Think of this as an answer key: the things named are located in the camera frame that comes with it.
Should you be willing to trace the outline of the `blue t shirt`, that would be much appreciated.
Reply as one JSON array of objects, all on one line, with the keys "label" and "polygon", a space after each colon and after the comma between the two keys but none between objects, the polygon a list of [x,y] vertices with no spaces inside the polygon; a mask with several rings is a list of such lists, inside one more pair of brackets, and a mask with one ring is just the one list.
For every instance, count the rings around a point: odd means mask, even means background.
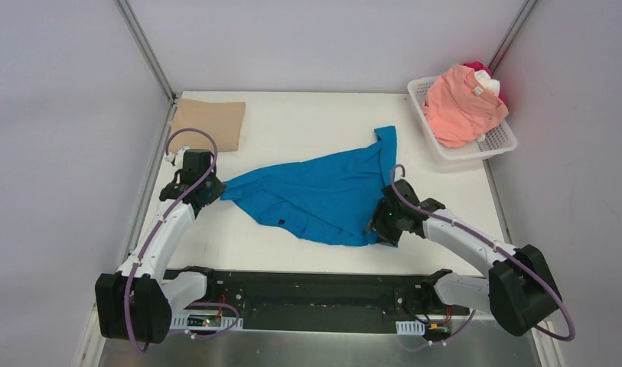
[{"label": "blue t shirt", "polygon": [[374,131],[376,142],[302,162],[271,165],[226,182],[222,200],[257,223],[328,245],[377,242],[367,230],[396,164],[396,128]]}]

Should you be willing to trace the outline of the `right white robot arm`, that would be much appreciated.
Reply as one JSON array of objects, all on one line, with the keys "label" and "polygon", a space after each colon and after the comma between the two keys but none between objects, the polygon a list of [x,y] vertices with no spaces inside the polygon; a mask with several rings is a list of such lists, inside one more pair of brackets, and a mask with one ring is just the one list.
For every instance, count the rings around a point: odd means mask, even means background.
[{"label": "right white robot arm", "polygon": [[406,180],[383,188],[368,230],[381,244],[397,246],[412,233],[442,245],[480,272],[465,276],[441,269],[418,286],[422,309],[440,313],[448,306],[489,313],[508,333],[522,336],[557,310],[567,316],[561,294],[542,252],[492,240],[445,207],[419,200]]}]

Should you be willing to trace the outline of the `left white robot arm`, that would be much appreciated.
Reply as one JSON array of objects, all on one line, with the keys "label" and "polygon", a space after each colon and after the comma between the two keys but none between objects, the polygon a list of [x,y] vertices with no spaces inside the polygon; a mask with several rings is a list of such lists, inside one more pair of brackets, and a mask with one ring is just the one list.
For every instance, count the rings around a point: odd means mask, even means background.
[{"label": "left white robot arm", "polygon": [[220,298],[220,289],[200,272],[184,271],[164,281],[184,233],[226,188],[216,176],[212,151],[183,148],[172,159],[177,170],[159,193],[151,228],[114,273],[102,273],[95,283],[99,328],[105,338],[161,343],[176,313],[193,302],[210,309]]}]

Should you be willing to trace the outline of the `folded beige t shirt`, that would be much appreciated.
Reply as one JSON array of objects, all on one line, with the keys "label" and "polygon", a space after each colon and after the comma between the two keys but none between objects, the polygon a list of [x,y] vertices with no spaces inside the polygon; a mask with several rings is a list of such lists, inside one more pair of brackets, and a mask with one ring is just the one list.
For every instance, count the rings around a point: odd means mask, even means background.
[{"label": "folded beige t shirt", "polygon": [[196,128],[213,138],[219,152],[237,151],[245,113],[245,102],[181,99],[171,120],[171,135],[184,128]]}]

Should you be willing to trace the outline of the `right controller board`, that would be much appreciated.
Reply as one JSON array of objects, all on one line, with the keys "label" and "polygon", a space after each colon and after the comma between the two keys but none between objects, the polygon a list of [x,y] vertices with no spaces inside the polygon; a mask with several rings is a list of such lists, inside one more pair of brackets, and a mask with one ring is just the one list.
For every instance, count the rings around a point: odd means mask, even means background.
[{"label": "right controller board", "polygon": [[414,321],[396,321],[396,333],[404,336],[422,336],[424,339],[446,339],[452,334],[452,330],[447,325],[437,323],[422,323]]}]

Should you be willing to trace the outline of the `controller board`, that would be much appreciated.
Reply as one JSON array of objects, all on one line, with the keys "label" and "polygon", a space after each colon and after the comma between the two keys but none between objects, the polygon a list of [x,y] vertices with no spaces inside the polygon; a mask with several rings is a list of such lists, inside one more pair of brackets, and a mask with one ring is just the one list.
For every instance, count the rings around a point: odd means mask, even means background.
[{"label": "controller board", "polygon": [[452,330],[447,325],[437,323],[422,323],[414,321],[396,321],[396,333],[404,336],[422,336],[424,339],[446,339],[452,334]]},{"label": "controller board", "polygon": [[216,332],[226,328],[241,330],[243,318],[237,319],[229,312],[219,315],[209,310],[186,310],[172,317],[170,331]]}]

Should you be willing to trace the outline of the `salmon pink t shirt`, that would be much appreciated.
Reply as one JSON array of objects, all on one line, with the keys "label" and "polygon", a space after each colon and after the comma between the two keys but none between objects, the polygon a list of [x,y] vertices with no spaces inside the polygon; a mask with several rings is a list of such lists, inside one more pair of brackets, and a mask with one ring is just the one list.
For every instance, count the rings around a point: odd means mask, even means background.
[{"label": "salmon pink t shirt", "polygon": [[456,64],[429,88],[422,111],[436,140],[448,148],[476,141],[508,115],[506,103],[486,91],[474,71]]}]

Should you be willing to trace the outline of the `white plastic basket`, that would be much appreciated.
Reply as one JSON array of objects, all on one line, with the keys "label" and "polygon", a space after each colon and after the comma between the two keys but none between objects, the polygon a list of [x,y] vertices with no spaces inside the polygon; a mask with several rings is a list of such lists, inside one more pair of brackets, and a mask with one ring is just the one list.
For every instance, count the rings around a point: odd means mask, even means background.
[{"label": "white plastic basket", "polygon": [[486,133],[484,138],[478,138],[476,141],[469,142],[459,148],[448,148],[438,142],[422,111],[427,92],[436,79],[436,76],[429,76],[411,80],[407,84],[407,90],[416,110],[424,140],[437,164],[446,167],[469,164],[470,162],[483,161],[517,148],[518,141],[506,120],[503,120],[496,128]]}]

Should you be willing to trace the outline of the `left controller board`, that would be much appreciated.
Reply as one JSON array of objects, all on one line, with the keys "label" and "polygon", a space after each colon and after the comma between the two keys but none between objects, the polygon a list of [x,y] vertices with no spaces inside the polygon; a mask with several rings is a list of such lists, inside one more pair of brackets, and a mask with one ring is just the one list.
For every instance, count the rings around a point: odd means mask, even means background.
[{"label": "left controller board", "polygon": [[226,328],[241,330],[243,318],[237,319],[229,312],[219,315],[209,310],[186,310],[172,317],[170,331],[216,332]]}]

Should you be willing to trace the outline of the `white garment in basket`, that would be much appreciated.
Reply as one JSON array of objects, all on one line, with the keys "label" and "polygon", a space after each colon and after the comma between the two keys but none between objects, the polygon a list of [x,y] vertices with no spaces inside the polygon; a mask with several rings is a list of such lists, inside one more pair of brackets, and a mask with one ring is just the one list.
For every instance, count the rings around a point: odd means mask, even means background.
[{"label": "white garment in basket", "polygon": [[477,70],[474,73],[476,81],[496,97],[500,97],[500,81],[494,79],[486,70]]}]

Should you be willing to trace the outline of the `magenta garment in basket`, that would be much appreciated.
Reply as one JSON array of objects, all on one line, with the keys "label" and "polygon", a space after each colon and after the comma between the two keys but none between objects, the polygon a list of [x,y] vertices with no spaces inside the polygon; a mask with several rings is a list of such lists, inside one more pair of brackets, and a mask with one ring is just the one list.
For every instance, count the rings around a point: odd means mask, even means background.
[{"label": "magenta garment in basket", "polygon": [[[464,63],[464,66],[471,68],[474,72],[476,72],[477,70],[486,70],[492,77],[493,74],[490,71],[490,69],[484,65],[483,63],[481,63],[480,61],[472,61],[472,62],[467,62]],[[503,103],[506,103],[506,97],[504,96],[504,94],[502,94],[501,92],[501,84],[500,84],[500,97],[498,97]]]}]

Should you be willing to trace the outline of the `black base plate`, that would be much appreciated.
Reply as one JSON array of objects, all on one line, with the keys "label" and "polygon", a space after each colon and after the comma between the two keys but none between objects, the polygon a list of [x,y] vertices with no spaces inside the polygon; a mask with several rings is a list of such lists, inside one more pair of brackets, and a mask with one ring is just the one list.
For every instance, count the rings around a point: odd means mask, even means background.
[{"label": "black base plate", "polygon": [[207,276],[207,292],[185,310],[243,318],[243,330],[395,333],[396,321],[467,316],[466,307],[424,310],[419,284],[427,275],[316,274],[221,271]]}]

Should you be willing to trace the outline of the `aluminium frame rail left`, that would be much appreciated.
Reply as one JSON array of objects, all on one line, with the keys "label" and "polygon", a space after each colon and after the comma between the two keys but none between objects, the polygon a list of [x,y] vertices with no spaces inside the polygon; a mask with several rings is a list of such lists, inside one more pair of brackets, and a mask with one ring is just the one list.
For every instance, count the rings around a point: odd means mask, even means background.
[{"label": "aluminium frame rail left", "polygon": [[177,98],[177,93],[169,83],[167,75],[150,45],[131,2],[129,0],[115,0],[114,2],[162,94],[170,104],[173,104]]}]

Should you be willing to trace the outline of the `aluminium frame rail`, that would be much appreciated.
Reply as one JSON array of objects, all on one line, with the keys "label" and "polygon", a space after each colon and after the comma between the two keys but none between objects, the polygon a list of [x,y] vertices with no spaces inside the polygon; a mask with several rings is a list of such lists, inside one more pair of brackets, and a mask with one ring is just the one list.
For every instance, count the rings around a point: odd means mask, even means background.
[{"label": "aluminium frame rail", "polygon": [[167,75],[150,45],[131,2],[129,0],[115,0],[114,2],[162,94],[170,104],[173,104],[177,98],[177,93],[169,83]]},{"label": "aluminium frame rail", "polygon": [[515,40],[518,38],[519,33],[526,25],[527,21],[531,17],[533,11],[540,3],[540,0],[525,0],[521,4],[516,16],[511,21],[509,28],[504,34],[498,48],[490,59],[489,64],[487,65],[491,70],[492,74],[495,74],[497,69],[500,67],[500,64],[508,54],[510,48],[512,47]]}]

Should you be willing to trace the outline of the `aluminium frame rail right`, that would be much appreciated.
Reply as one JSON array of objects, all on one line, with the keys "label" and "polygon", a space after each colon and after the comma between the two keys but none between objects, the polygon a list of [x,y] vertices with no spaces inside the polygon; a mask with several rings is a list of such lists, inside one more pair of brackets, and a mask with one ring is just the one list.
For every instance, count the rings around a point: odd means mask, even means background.
[{"label": "aluminium frame rail right", "polygon": [[491,70],[492,74],[495,74],[497,69],[500,67],[500,64],[508,54],[510,48],[512,47],[515,40],[518,38],[519,33],[526,25],[527,21],[531,17],[533,11],[540,3],[540,0],[525,0],[521,4],[516,16],[511,21],[509,28],[504,34],[498,48],[490,59],[489,64],[487,65]]}]

